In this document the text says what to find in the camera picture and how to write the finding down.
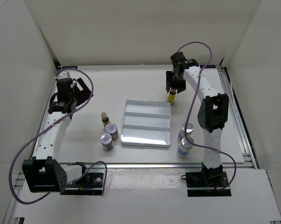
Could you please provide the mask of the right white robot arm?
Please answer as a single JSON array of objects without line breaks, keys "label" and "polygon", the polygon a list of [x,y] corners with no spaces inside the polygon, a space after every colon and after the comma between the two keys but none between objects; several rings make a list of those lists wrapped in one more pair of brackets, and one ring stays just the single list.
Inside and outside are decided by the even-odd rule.
[{"label": "right white robot arm", "polygon": [[220,159],[220,138],[228,119],[229,97],[220,93],[209,81],[199,74],[195,59],[187,60],[181,52],[171,56],[173,69],[166,72],[166,91],[177,93],[186,90],[188,83],[201,101],[198,123],[204,132],[205,152],[200,180],[205,186],[212,186],[223,173]]}]

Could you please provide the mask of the yellow bottle near left arm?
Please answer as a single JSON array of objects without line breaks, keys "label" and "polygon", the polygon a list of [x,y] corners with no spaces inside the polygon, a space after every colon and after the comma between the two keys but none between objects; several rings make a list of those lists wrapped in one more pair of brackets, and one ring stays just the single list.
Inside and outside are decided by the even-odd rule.
[{"label": "yellow bottle near left arm", "polygon": [[106,125],[110,123],[110,119],[109,119],[107,113],[105,113],[105,112],[101,113],[101,119],[102,119],[102,123],[103,123],[104,127],[106,127]]}]

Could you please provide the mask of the red lid spice jar rear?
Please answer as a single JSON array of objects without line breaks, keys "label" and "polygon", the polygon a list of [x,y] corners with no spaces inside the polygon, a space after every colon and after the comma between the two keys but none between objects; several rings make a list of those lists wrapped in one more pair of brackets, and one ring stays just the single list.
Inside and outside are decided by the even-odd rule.
[{"label": "red lid spice jar rear", "polygon": [[113,140],[117,140],[119,137],[118,128],[115,123],[108,123],[105,126],[105,131],[111,135]]}]

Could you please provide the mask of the blue label jar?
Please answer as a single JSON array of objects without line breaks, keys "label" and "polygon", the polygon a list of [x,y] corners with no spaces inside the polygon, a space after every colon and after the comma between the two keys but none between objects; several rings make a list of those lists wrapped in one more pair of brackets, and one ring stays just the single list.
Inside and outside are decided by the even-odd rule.
[{"label": "blue label jar", "polygon": [[191,144],[190,142],[188,142],[185,137],[183,137],[180,141],[180,144],[179,144],[178,148],[177,148],[176,154],[180,158],[187,157],[189,152],[192,150],[193,147],[194,147],[194,145]]},{"label": "blue label jar", "polygon": [[189,123],[185,123],[185,122],[184,122],[184,123],[181,125],[180,131],[179,131],[179,133],[178,133],[177,142],[180,143],[181,140],[182,140],[185,136],[187,136],[187,137],[191,136],[192,133],[193,133],[193,131],[194,131],[194,126],[193,126],[193,124],[190,123],[190,122],[189,122]]}]

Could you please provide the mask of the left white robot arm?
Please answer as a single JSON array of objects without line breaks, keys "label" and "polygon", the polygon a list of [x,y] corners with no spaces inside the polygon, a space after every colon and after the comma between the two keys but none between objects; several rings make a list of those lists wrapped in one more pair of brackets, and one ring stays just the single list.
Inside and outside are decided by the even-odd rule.
[{"label": "left white robot arm", "polygon": [[25,160],[22,170],[31,192],[59,192],[67,187],[83,188],[95,184],[81,162],[61,166],[59,155],[65,132],[73,112],[91,97],[91,90],[84,81],[70,77],[58,78],[57,93],[50,102],[47,128],[40,136],[40,143],[30,160]]}]

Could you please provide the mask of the blue label jar front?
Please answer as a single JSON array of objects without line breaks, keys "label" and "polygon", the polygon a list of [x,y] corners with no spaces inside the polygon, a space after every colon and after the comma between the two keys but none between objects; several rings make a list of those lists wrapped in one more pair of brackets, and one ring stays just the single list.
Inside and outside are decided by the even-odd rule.
[{"label": "blue label jar front", "polygon": [[176,154],[180,158],[187,157],[189,152],[192,150],[193,147],[194,147],[194,145],[191,144],[190,142],[188,142],[185,137],[183,137],[180,141],[180,144],[179,144],[178,148],[177,148]]}]

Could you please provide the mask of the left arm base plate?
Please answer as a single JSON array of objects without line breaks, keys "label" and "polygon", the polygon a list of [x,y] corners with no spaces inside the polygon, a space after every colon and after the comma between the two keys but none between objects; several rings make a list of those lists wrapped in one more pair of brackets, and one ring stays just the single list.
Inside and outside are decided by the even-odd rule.
[{"label": "left arm base plate", "polygon": [[60,193],[68,196],[101,196],[105,186],[105,171],[91,171],[76,183],[68,184]]}]

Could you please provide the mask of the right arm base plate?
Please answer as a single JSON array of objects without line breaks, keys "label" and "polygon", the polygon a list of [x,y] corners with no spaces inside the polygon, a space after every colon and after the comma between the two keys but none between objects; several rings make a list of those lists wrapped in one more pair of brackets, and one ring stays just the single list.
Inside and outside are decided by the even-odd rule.
[{"label": "right arm base plate", "polygon": [[216,177],[211,183],[206,183],[200,172],[186,172],[181,178],[186,180],[188,197],[232,196],[229,187],[223,189],[228,184],[226,172],[223,172],[221,177]]}]

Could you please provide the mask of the blue label jar rear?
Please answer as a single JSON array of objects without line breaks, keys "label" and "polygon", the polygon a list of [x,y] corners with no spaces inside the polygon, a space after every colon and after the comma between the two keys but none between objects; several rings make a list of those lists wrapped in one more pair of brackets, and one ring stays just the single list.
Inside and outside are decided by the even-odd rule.
[{"label": "blue label jar rear", "polygon": [[193,133],[193,131],[194,131],[194,126],[193,126],[193,124],[190,123],[190,122],[189,122],[189,123],[185,123],[185,122],[184,122],[184,123],[181,125],[180,131],[179,131],[179,133],[178,133],[177,142],[180,143],[181,140],[182,140],[185,136],[187,136],[187,137],[191,136],[192,133]]}]

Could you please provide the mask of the white divided tray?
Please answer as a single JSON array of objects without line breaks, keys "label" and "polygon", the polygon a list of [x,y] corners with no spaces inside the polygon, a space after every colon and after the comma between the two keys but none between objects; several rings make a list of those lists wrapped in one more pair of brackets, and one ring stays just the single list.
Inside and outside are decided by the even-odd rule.
[{"label": "white divided tray", "polygon": [[168,148],[171,143],[171,104],[126,100],[120,140],[122,145],[129,147]]}]

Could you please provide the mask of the red lid spice jar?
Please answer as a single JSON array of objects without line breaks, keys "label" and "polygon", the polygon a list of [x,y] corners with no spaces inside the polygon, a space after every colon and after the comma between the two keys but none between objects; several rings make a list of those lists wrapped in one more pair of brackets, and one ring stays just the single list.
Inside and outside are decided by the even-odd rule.
[{"label": "red lid spice jar", "polygon": [[119,137],[118,128],[115,123],[108,123],[105,126],[105,131],[111,135],[113,140],[117,140]]},{"label": "red lid spice jar", "polygon": [[110,151],[114,148],[114,142],[112,136],[109,133],[104,133],[100,137],[101,145],[103,149],[106,151]]}]

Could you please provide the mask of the red lid spice jar front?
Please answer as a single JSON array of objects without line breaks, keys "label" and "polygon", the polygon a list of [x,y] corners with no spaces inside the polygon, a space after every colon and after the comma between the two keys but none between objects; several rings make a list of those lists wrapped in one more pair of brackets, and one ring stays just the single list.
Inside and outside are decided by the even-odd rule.
[{"label": "red lid spice jar front", "polygon": [[100,137],[101,145],[103,149],[106,151],[110,151],[114,148],[114,142],[112,136],[109,133],[104,133]]}]

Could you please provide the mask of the yellow bottle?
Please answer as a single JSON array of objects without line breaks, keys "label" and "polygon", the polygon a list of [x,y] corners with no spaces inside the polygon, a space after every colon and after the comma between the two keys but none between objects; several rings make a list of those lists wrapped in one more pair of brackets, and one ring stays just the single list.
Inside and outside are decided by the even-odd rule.
[{"label": "yellow bottle", "polygon": [[177,93],[177,90],[176,90],[176,89],[171,88],[171,89],[169,90],[167,102],[169,102],[171,105],[174,104],[175,97],[176,97],[176,93]]}]

